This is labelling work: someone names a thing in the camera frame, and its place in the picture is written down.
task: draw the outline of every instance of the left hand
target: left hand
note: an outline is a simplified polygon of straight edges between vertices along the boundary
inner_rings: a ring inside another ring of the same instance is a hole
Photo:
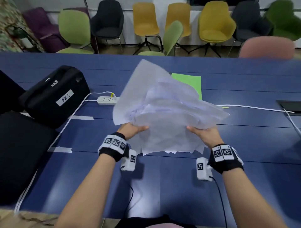
[[[125,136],[126,140],[129,140],[137,133],[139,133],[141,131],[145,131],[148,128],[149,128],[149,126],[136,127],[136,126],[133,126],[131,123],[126,123],[126,124],[122,124],[117,132],[123,134]]]

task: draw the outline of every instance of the green chair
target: green chair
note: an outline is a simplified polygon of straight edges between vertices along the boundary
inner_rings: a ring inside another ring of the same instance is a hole
[[[172,48],[176,45],[179,38],[182,36],[182,33],[183,33],[183,25],[181,22],[176,20],[170,24],[170,26],[164,33],[163,52],[143,51],[140,52],[138,55],[168,56]]]
[[[58,28],[68,43],[81,46],[79,49],[65,48],[57,53],[94,54],[83,49],[91,43],[90,20],[86,13],[77,10],[61,11],[58,16]]]
[[[273,36],[286,37],[292,41],[301,38],[301,19],[294,15],[290,0],[277,0],[264,15],[273,25]]]

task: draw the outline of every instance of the power strip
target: power strip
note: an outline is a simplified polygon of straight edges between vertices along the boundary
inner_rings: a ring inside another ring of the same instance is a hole
[[[97,103],[100,105],[115,105],[119,97],[99,97],[97,98]]]

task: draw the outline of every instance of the green paper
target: green paper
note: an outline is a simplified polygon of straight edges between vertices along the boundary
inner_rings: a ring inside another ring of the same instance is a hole
[[[201,76],[191,76],[185,74],[172,73],[171,76],[180,82],[186,83],[192,86],[199,94],[199,100],[202,100],[202,90],[201,90]]]

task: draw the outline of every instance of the paper stack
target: paper stack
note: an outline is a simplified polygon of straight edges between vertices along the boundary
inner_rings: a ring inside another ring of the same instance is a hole
[[[193,87],[146,60],[138,64],[113,109],[115,125],[149,126],[129,140],[132,149],[143,155],[156,151],[203,153],[204,143],[186,126],[207,129],[228,116],[223,108],[199,100]]]

